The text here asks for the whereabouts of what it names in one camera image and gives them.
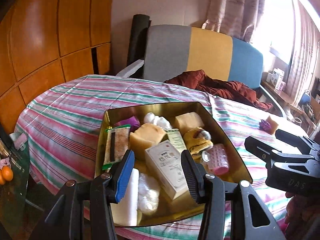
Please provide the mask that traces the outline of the person's right hand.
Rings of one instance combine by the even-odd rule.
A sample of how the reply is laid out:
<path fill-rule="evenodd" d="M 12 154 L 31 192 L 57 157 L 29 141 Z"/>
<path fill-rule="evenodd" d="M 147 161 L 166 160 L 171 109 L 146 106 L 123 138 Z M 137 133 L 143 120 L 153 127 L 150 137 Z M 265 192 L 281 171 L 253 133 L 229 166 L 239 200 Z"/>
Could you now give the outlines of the person's right hand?
<path fill-rule="evenodd" d="M 303 197 L 286 193 L 286 239 L 319 239 L 319 195 Z"/>

